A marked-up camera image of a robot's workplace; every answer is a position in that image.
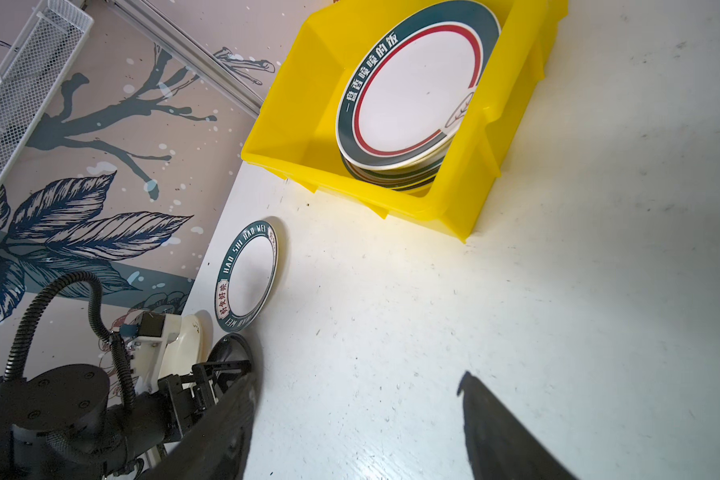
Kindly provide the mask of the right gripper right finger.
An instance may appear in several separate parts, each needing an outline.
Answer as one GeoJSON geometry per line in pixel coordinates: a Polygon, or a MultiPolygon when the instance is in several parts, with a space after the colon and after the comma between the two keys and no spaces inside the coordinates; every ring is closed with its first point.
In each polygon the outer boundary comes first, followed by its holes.
{"type": "Polygon", "coordinates": [[[476,479],[572,479],[487,386],[470,372],[460,380],[465,446],[476,479]]]}

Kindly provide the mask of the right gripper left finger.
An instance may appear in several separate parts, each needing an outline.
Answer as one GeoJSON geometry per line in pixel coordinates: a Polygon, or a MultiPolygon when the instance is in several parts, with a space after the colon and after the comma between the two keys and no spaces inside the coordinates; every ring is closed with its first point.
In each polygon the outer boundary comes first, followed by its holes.
{"type": "Polygon", "coordinates": [[[235,381],[168,456],[143,479],[241,479],[252,441],[256,375],[235,381]]]}

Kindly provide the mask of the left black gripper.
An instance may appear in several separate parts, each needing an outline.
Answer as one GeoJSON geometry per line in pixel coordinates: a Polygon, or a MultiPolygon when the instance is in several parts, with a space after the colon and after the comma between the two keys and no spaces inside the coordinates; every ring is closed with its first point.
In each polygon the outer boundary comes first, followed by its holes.
{"type": "Polygon", "coordinates": [[[167,375],[158,380],[158,394],[168,419],[165,443],[181,440],[243,376],[252,372],[249,360],[203,362],[195,364],[189,374],[167,375]]]}

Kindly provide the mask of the black round plate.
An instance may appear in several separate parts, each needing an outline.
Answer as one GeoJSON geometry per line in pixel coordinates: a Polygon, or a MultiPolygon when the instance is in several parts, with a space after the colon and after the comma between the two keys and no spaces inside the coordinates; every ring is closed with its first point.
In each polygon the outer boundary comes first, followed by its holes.
{"type": "Polygon", "coordinates": [[[228,333],[212,348],[207,361],[210,363],[233,363],[243,373],[253,368],[253,352],[247,339],[238,333],[228,333]]]}

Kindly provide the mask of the teal patterned round plate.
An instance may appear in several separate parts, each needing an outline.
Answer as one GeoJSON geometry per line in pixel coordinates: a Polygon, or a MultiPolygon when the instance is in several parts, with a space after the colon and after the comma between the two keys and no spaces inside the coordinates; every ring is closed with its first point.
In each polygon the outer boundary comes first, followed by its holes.
{"type": "Polygon", "coordinates": [[[350,163],[341,156],[347,171],[356,180],[399,192],[421,190],[432,184],[441,168],[450,145],[439,148],[431,156],[416,165],[375,171],[364,169],[350,163]]]}

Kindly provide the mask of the medium green rimmed white plate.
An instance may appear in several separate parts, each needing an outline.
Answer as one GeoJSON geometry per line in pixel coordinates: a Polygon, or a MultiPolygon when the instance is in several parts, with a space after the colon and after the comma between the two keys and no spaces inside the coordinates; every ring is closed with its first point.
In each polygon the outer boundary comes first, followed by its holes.
{"type": "Polygon", "coordinates": [[[459,129],[501,33],[477,1],[408,16],[357,65],[337,108],[342,157],[373,171],[416,165],[459,129]]]}

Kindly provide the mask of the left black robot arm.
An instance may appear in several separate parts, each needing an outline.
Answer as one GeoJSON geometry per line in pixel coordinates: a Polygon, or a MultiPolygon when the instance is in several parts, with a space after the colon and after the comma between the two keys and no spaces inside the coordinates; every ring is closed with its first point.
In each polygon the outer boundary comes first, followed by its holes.
{"type": "Polygon", "coordinates": [[[0,376],[0,479],[241,478],[257,400],[248,341],[230,333],[205,352],[196,317],[149,311],[109,328],[102,296],[94,274],[69,273],[22,317],[0,376]],[[27,378],[43,313],[76,283],[113,371],[70,364],[27,378]]]}

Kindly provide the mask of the yellow plastic bin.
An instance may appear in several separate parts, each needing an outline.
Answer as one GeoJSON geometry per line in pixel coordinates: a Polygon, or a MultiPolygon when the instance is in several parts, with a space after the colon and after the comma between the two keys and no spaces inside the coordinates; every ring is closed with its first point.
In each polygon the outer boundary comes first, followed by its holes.
{"type": "Polygon", "coordinates": [[[311,191],[356,200],[381,217],[396,216],[466,240],[544,76],[568,3],[489,3],[501,26],[497,46],[432,186],[410,194],[349,174],[335,139],[336,114],[363,55],[423,8],[421,1],[341,1],[312,14],[275,78],[242,157],[311,191]]]}

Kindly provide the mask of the cream plate dark smudge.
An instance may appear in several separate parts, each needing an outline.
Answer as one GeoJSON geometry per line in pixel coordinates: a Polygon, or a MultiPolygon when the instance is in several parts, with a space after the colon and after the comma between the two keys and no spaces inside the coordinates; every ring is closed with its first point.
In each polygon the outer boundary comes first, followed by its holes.
{"type": "Polygon", "coordinates": [[[192,367],[205,358],[204,339],[204,329],[198,316],[184,316],[178,336],[166,347],[158,377],[190,374],[192,367]]]}

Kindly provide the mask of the dark lettered rim white plate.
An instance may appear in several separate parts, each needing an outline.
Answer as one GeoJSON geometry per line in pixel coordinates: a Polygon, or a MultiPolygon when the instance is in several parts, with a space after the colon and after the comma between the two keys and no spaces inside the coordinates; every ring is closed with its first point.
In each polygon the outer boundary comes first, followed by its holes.
{"type": "Polygon", "coordinates": [[[235,237],[214,288],[214,313],[225,332],[240,332],[259,315],[273,288],[278,260],[278,238],[269,222],[252,222],[235,237]]]}

